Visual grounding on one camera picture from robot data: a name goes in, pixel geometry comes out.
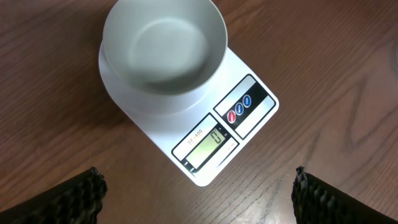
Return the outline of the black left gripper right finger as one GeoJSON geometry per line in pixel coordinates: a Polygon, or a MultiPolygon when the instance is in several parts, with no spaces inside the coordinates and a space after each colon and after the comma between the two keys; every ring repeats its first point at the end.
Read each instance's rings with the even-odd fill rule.
{"type": "Polygon", "coordinates": [[[397,224],[397,220],[363,204],[305,171],[296,168],[291,200],[298,224],[397,224]]]}

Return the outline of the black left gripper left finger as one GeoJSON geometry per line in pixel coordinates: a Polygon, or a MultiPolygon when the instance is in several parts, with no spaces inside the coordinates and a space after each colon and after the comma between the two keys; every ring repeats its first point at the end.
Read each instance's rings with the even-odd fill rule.
{"type": "Polygon", "coordinates": [[[1,212],[5,224],[97,224],[108,191],[95,167],[1,212]]]}

